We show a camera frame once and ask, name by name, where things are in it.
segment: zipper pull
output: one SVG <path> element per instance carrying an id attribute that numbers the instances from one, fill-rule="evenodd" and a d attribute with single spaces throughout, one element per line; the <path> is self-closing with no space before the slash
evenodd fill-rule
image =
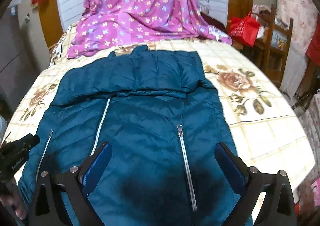
<path id="1" fill-rule="evenodd" d="M 179 125 L 177 126 L 177 129 L 178 129 L 178 136 L 179 136 L 179 137 L 183 137 L 182 125 L 179 124 Z"/>

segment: bedsheet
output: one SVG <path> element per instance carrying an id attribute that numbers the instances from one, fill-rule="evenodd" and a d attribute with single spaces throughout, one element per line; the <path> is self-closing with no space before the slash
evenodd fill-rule
<path id="1" fill-rule="evenodd" d="M 136 45 L 112 47 L 92 57 L 67 59 L 65 54 L 76 33 L 72 25 L 57 45 L 55 64 L 44 70 L 21 101 L 4 137 L 8 141 L 35 134 L 44 111 L 52 102 L 59 82 L 72 68 L 82 67 L 106 57 L 129 54 Z M 292 189 L 296 189 L 315 165 L 308 138 L 291 107 L 271 81 L 246 57 L 231 46 L 196 38 L 163 40 L 147 43 L 149 49 L 197 51 L 205 76 L 218 89 L 227 124 L 239 157 L 247 166 L 265 173 L 288 173 Z M 15 175 L 21 177 L 23 167 Z M 263 202 L 261 194 L 252 213 L 255 219 Z"/>

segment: metal screw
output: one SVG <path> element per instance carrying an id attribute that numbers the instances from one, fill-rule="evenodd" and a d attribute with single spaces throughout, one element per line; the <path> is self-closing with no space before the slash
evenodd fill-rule
<path id="1" fill-rule="evenodd" d="M 45 177 L 45 176 L 47 176 L 48 175 L 48 171 L 42 171 L 42 173 L 41 173 L 41 176 L 42 177 Z"/>
<path id="2" fill-rule="evenodd" d="M 287 173 L 284 170 L 280 170 L 280 175 L 287 176 Z"/>
<path id="3" fill-rule="evenodd" d="M 70 168 L 70 172 L 71 173 L 76 173 L 78 171 L 78 167 L 77 166 L 73 166 L 72 168 Z"/>
<path id="4" fill-rule="evenodd" d="M 258 169 L 256 167 L 250 167 L 249 170 L 252 172 L 252 173 L 257 173 L 258 172 Z"/>

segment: blue gripper pad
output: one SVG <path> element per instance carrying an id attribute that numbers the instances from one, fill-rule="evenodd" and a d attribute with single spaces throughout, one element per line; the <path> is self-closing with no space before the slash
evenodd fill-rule
<path id="1" fill-rule="evenodd" d="M 243 195 L 245 193 L 246 177 L 235 163 L 237 162 L 237 159 L 241 159 L 233 155 L 233 153 L 224 143 L 218 143 L 215 146 L 214 156 L 225 177 L 227 178 L 233 192 Z"/>
<path id="2" fill-rule="evenodd" d="M 111 143 L 108 142 L 83 176 L 82 193 L 84 196 L 95 190 L 103 172 L 110 162 L 111 157 L 112 146 Z"/>

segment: floral curtain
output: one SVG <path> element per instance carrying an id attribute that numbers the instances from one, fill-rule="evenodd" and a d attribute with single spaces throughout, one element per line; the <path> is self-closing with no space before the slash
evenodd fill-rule
<path id="1" fill-rule="evenodd" d="M 278 0 L 277 17 L 286 24 L 293 18 L 292 42 L 307 51 L 317 25 L 318 10 L 312 0 Z"/>
<path id="2" fill-rule="evenodd" d="M 307 68 L 306 51 L 317 25 L 318 10 L 312 0 L 278 0 L 277 18 L 293 18 L 292 39 L 280 90 L 293 98 Z"/>

